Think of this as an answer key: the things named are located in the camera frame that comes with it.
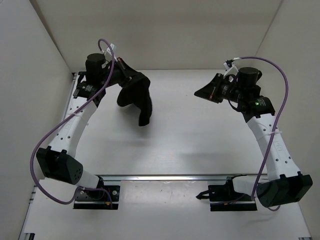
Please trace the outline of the black skirt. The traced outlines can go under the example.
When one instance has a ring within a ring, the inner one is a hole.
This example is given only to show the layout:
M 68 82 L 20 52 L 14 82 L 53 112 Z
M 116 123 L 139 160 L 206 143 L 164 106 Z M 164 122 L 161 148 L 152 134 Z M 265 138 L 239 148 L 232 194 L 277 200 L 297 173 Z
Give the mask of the black skirt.
M 150 123 L 153 105 L 150 95 L 151 81 L 142 72 L 137 71 L 136 75 L 124 88 L 121 88 L 117 97 L 117 104 L 120 107 L 135 105 L 140 109 L 138 125 L 144 127 Z

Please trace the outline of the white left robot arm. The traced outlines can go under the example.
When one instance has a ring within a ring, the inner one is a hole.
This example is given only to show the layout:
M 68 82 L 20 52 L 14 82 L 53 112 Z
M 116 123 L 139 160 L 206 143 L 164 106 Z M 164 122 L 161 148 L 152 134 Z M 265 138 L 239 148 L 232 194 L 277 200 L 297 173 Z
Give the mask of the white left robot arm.
M 97 175 L 84 170 L 76 160 L 77 147 L 106 88 L 113 85 L 125 88 L 138 72 L 120 57 L 107 62 L 102 53 L 88 55 L 85 67 L 85 71 L 78 73 L 62 124 L 53 131 L 55 136 L 48 146 L 37 149 L 35 159 L 46 178 L 87 188 L 93 199 L 99 199 L 104 195 L 105 187 Z

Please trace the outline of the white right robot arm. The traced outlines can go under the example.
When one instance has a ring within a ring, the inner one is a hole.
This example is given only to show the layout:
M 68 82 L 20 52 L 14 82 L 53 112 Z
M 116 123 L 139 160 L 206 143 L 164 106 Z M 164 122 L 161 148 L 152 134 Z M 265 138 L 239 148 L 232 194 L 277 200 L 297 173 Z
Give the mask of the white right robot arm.
M 275 111 L 271 100 L 261 95 L 257 82 L 263 73 L 254 67 L 242 67 L 235 73 L 228 69 L 217 73 L 194 95 L 201 99 L 229 104 L 241 113 L 252 131 L 263 160 L 261 169 L 266 169 L 268 180 L 254 181 L 245 176 L 233 177 L 224 187 L 224 195 L 236 200 L 242 194 L 250 195 L 266 208 L 299 202 L 313 185 L 310 175 L 302 174 L 293 161 L 278 128 L 280 112 Z

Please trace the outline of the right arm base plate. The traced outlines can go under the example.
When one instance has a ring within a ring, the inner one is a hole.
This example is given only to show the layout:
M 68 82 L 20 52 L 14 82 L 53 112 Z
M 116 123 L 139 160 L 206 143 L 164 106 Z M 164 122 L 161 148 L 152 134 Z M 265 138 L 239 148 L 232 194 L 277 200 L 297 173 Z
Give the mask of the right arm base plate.
M 231 179 L 224 184 L 210 184 L 207 190 L 200 192 L 198 200 L 209 200 L 211 212 L 254 212 L 257 204 L 245 193 L 234 190 Z

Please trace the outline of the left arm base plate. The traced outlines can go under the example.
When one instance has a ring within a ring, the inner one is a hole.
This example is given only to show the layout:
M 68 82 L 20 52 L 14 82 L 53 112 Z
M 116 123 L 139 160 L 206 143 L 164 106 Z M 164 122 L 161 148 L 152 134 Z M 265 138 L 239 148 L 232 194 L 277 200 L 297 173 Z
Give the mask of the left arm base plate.
M 73 202 L 75 210 L 118 210 L 120 202 L 120 181 L 105 181 L 104 190 L 88 191 L 78 189 Z

